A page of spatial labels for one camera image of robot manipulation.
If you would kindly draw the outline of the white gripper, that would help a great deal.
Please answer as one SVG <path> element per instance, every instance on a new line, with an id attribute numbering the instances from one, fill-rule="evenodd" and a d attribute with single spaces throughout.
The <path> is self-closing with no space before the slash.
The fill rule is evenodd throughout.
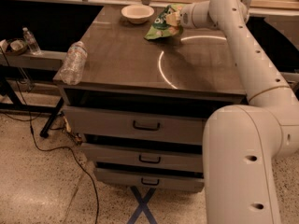
<path id="1" fill-rule="evenodd" d="M 192 13 L 194 4 L 186 5 L 180 12 L 173 12 L 165 17 L 166 23 L 170 26 L 179 27 L 182 25 L 184 28 L 192 29 L 194 24 L 192 21 Z"/>

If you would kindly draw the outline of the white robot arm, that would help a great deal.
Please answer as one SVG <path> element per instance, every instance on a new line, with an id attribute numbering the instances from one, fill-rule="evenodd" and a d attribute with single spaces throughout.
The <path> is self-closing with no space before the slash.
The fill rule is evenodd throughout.
<path id="1" fill-rule="evenodd" d="M 299 148 L 299 101 L 247 28 L 249 0 L 185 6 L 167 23 L 223 32 L 246 105 L 215 111 L 203 132 L 207 224 L 281 224 L 272 160 Z"/>

